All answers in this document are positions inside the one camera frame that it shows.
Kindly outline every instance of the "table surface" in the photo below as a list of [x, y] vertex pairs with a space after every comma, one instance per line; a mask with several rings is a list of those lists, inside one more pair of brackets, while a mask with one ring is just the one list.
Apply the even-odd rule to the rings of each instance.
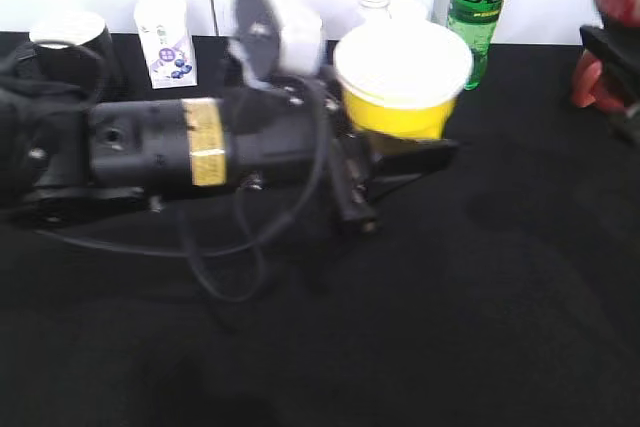
[[[114, 38], [134, 98], [220, 86], [221, 39], [195, 39], [201, 86], [152, 92]], [[579, 55], [494, 46], [449, 121], [455, 163], [386, 199], [374, 237], [308, 212], [250, 304], [201, 302], [181, 261], [0, 227], [0, 424], [636, 425], [640, 154], [569, 104]], [[193, 208], [203, 243], [238, 235], [228, 203]], [[175, 244], [162, 216], [92, 233]]]

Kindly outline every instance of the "yellow label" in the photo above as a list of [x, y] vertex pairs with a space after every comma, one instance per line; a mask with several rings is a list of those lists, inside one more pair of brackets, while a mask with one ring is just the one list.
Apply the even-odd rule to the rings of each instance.
[[182, 101], [189, 136], [193, 185], [210, 187], [227, 182], [227, 157], [220, 112], [214, 99]]

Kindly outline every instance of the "paper cup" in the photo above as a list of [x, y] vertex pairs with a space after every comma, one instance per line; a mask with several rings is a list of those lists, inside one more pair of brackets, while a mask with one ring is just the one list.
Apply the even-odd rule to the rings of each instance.
[[467, 44], [427, 21], [364, 24], [334, 53], [344, 103], [359, 127], [440, 139], [473, 66]]

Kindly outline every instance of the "black cup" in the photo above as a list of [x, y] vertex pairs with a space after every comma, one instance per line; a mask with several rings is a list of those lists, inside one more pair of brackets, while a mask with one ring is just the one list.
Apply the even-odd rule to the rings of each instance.
[[[102, 17], [93, 12], [67, 12], [43, 19], [31, 29], [32, 42], [60, 40], [82, 45], [105, 60], [109, 81], [103, 100], [117, 100], [125, 81], [113, 49], [113, 40]], [[73, 48], [44, 44], [35, 46], [42, 74], [50, 80], [77, 85], [89, 95], [97, 85], [100, 69], [95, 59]]]

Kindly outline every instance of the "white bottle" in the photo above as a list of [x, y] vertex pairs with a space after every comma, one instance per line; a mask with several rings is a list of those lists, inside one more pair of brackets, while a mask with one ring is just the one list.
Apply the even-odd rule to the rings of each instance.
[[184, 0], [140, 0], [134, 18], [154, 89], [197, 85]]
[[428, 18], [429, 11], [417, 0], [358, 0], [358, 14], [363, 22], [421, 21]]
[[358, 0], [358, 14], [363, 22], [389, 20], [391, 0]]

